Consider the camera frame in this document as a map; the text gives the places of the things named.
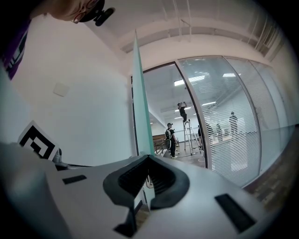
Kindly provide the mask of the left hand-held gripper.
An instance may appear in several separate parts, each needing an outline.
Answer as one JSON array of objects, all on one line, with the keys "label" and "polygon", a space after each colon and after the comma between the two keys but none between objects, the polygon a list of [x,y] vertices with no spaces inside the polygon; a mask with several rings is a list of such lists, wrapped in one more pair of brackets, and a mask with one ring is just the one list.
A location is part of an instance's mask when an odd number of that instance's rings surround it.
[{"label": "left hand-held gripper", "polygon": [[35,121],[31,121],[18,138],[18,144],[35,152],[39,158],[62,164],[62,150]]}]

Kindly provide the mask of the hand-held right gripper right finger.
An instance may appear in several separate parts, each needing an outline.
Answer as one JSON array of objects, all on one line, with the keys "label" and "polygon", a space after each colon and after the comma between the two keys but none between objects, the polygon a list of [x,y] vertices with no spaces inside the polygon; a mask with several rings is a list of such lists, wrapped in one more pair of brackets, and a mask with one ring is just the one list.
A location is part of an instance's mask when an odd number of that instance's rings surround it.
[{"label": "hand-held right gripper right finger", "polygon": [[[175,206],[151,211],[137,232],[139,239],[257,239],[279,212],[267,211],[251,194],[214,171],[164,157],[162,161],[184,171],[190,187]],[[215,200],[224,194],[253,219],[244,232],[237,230]]]}]

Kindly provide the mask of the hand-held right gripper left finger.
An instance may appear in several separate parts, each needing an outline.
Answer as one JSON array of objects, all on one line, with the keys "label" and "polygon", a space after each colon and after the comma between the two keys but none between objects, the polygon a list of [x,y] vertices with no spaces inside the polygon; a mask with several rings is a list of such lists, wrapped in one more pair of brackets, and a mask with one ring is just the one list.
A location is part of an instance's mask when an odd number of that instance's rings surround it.
[{"label": "hand-held right gripper left finger", "polygon": [[122,179],[140,173],[149,158],[131,157],[98,167],[58,171],[17,144],[0,146],[2,201],[25,229],[17,238],[143,239],[136,229],[131,185]]}]

